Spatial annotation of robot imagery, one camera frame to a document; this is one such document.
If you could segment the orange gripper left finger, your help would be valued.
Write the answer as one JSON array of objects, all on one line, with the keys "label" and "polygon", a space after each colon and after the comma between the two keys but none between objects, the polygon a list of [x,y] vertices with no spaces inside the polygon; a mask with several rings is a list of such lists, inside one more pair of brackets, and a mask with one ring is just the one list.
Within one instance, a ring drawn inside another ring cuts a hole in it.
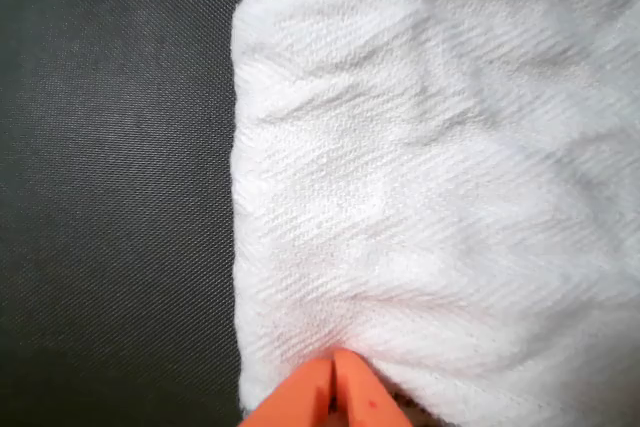
[{"label": "orange gripper left finger", "polygon": [[314,359],[298,367],[240,427],[316,427],[329,416],[333,363]]}]

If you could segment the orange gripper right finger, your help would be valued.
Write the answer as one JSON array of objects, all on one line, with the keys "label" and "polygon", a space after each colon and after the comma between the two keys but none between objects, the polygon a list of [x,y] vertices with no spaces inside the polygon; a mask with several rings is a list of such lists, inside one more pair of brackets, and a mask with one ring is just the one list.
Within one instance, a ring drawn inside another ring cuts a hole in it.
[{"label": "orange gripper right finger", "polygon": [[411,427],[408,417],[356,353],[334,353],[336,401],[350,427]]}]

